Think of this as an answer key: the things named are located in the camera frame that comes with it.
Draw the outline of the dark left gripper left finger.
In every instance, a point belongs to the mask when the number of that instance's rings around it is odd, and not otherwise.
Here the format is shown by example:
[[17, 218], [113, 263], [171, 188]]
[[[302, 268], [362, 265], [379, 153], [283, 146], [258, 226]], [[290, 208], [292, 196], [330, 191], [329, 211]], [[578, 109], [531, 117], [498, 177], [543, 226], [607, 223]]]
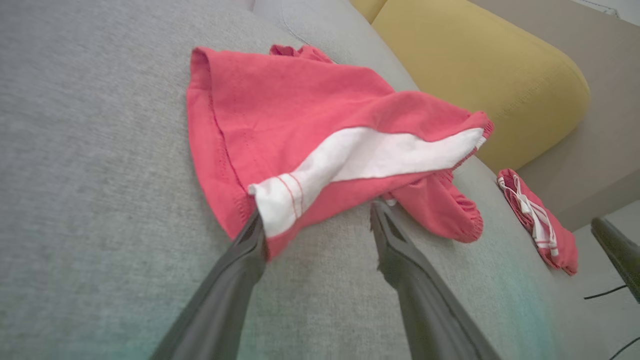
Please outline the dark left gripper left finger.
[[235, 360], [254, 286], [267, 265], [256, 210], [195, 291], [152, 354], [153, 360]]

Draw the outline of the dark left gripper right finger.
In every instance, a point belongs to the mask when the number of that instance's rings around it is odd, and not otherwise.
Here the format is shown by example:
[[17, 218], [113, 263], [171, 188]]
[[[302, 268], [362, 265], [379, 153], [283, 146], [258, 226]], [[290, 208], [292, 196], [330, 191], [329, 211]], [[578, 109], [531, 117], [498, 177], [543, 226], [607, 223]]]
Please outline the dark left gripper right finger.
[[498, 360], [498, 352], [383, 200], [371, 203], [371, 230], [378, 270], [397, 292], [412, 359]]

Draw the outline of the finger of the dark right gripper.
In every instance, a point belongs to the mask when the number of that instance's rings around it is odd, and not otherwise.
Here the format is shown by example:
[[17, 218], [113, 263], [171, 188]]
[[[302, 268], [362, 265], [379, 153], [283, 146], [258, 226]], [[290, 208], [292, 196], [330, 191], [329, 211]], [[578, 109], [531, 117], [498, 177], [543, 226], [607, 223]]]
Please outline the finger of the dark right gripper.
[[640, 247], [608, 219], [594, 218], [590, 231], [604, 250], [627, 289], [640, 302]]

